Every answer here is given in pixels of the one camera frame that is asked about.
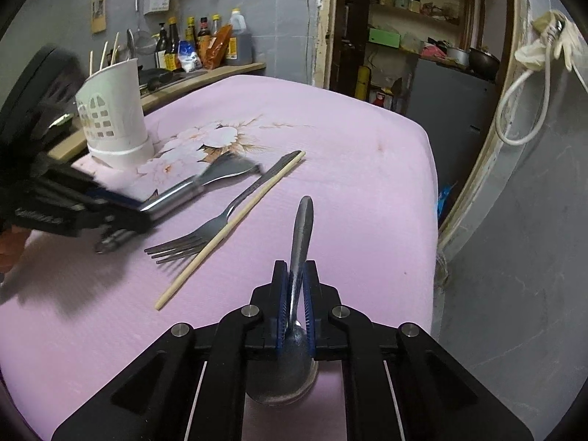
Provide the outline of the green box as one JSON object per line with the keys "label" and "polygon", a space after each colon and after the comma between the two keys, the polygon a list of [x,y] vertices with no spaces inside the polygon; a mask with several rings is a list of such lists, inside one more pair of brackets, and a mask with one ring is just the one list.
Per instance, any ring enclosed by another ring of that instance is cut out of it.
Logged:
{"label": "green box", "polygon": [[399,49],[401,35],[396,31],[371,28],[369,31],[369,42],[376,45]]}

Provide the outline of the stainless steel peeler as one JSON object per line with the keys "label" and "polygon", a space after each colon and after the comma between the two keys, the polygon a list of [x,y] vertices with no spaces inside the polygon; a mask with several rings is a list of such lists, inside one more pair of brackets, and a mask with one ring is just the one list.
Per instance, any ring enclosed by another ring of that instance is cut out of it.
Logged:
{"label": "stainless steel peeler", "polygon": [[200,175],[186,178],[152,200],[144,202],[140,206],[140,211],[147,213],[151,221],[157,222],[199,197],[216,182],[259,171],[260,165],[252,159],[234,153],[224,153],[210,163]]}

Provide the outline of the orange snack bag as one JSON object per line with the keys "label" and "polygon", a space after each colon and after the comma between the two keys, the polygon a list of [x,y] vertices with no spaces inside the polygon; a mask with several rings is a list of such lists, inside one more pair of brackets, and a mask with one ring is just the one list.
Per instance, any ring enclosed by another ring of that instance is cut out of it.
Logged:
{"label": "orange snack bag", "polygon": [[203,66],[206,70],[213,70],[220,66],[228,48],[231,38],[232,26],[230,24],[222,26],[216,35],[210,40],[210,46],[206,50]]}

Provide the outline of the pink floral tablecloth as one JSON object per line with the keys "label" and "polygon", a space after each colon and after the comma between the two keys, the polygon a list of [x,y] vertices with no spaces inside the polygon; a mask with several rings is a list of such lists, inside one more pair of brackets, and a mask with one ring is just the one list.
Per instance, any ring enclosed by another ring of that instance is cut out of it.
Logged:
{"label": "pink floral tablecloth", "polygon": [[249,185],[215,187],[153,233],[98,255],[97,234],[35,233],[1,288],[1,371],[42,439],[175,323],[202,327],[245,305],[291,252],[299,201],[314,202],[310,258],[344,304],[388,326],[431,327],[437,173],[424,130],[401,115],[307,85],[237,76],[147,116],[157,157],[116,171],[77,167],[137,199],[202,169],[206,143],[272,166],[304,160],[276,184],[163,308],[175,279],[147,248],[219,214]]}

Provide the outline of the grey cabinet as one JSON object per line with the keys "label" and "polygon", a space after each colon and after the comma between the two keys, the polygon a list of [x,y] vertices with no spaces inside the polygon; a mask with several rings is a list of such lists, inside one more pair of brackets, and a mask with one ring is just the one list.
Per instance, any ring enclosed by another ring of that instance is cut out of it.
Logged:
{"label": "grey cabinet", "polygon": [[429,137],[438,187],[454,204],[483,147],[496,105],[496,84],[423,59],[415,60],[404,115]]}

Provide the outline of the small steel spoon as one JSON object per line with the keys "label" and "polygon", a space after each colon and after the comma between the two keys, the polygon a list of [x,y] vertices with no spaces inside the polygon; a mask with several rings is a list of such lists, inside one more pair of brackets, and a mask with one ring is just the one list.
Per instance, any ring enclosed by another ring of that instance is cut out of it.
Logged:
{"label": "small steel spoon", "polygon": [[265,406],[299,400],[316,380],[318,364],[313,359],[310,323],[312,303],[304,294],[313,223],[313,200],[305,195],[296,213],[288,278],[280,290],[277,355],[270,361],[252,361],[248,368],[246,392],[252,400]]}

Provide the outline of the wooden countertop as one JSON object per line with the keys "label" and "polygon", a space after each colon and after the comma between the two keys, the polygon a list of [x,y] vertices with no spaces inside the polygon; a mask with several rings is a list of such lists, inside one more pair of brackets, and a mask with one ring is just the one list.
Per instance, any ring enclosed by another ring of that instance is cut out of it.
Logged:
{"label": "wooden countertop", "polygon": [[[155,92],[143,94],[140,97],[141,107],[144,115],[149,115],[187,94],[223,79],[237,75],[258,74],[264,72],[265,68],[264,62],[255,62],[244,66],[223,66],[199,76],[183,77]],[[60,142],[51,142],[47,149],[48,156],[63,162],[78,158],[87,145],[85,132],[80,125],[79,118],[76,115],[68,115],[67,122],[72,123],[67,136]]]}

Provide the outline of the white plastic utensil holder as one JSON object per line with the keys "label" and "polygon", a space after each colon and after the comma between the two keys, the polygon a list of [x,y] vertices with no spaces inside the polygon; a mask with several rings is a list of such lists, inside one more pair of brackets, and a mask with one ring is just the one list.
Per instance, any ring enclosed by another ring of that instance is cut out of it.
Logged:
{"label": "white plastic utensil holder", "polygon": [[154,156],[154,145],[140,103],[135,59],[99,70],[76,94],[88,151],[118,170],[137,168]]}

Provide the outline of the wooden wall board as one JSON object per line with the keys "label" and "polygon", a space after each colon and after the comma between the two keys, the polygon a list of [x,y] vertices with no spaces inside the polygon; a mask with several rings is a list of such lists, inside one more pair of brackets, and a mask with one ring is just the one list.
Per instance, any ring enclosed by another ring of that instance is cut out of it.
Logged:
{"label": "wooden wall board", "polygon": [[105,16],[105,0],[91,1],[91,32],[102,33],[107,29],[107,17]]}

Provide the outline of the white blue seasoning bag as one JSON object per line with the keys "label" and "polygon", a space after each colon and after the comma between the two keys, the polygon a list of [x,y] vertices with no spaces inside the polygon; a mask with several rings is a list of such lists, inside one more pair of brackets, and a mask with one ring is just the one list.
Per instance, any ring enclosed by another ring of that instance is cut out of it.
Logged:
{"label": "white blue seasoning bag", "polygon": [[178,60],[185,73],[192,73],[202,68],[196,48],[189,41],[181,40],[178,45]]}

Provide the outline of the yellow canister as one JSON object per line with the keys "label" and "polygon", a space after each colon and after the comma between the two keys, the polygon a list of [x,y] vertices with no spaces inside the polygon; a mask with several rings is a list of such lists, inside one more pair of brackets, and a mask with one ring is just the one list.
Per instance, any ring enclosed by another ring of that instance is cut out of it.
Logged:
{"label": "yellow canister", "polygon": [[367,101],[370,91],[371,69],[367,66],[358,68],[355,98],[360,101]]}

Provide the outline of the stainless steel fork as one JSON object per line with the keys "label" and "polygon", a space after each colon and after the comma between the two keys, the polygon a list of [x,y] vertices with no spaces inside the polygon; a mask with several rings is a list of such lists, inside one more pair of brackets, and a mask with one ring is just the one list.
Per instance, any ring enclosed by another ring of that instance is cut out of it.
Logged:
{"label": "stainless steel fork", "polygon": [[168,242],[152,246],[144,250],[147,256],[150,256],[157,265],[184,259],[192,255],[197,255],[227,224],[230,215],[235,208],[241,204],[248,196],[253,194],[259,187],[262,187],[289,162],[301,155],[301,150],[293,151],[283,155],[269,170],[258,177],[250,186],[236,196],[225,209],[216,217],[208,220],[200,227],[196,228],[189,234],[178,237]]}

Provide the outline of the large cooking oil jug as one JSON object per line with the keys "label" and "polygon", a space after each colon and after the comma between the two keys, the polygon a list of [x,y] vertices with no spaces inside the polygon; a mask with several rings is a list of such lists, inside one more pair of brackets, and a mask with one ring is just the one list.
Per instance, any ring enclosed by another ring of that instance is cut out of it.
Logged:
{"label": "large cooking oil jug", "polygon": [[238,8],[231,11],[229,24],[231,25],[231,35],[225,54],[226,64],[229,66],[251,64],[253,62],[252,35]]}

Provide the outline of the white rubber gloves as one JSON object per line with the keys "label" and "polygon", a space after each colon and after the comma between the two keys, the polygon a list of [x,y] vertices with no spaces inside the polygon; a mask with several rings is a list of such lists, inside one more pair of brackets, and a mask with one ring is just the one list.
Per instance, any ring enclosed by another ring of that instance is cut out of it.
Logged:
{"label": "white rubber gloves", "polygon": [[547,64],[563,60],[565,69],[573,73],[587,90],[587,42],[577,25],[558,10],[549,10],[532,22],[538,38],[516,50],[514,58],[525,68],[524,82]]}

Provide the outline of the wooden door frame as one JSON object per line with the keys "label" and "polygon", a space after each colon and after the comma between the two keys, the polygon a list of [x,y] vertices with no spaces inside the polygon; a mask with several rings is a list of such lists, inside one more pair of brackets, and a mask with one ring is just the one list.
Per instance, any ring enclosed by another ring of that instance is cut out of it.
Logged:
{"label": "wooden door frame", "polygon": [[317,0],[317,27],[312,84],[327,89],[333,58],[336,0]]}

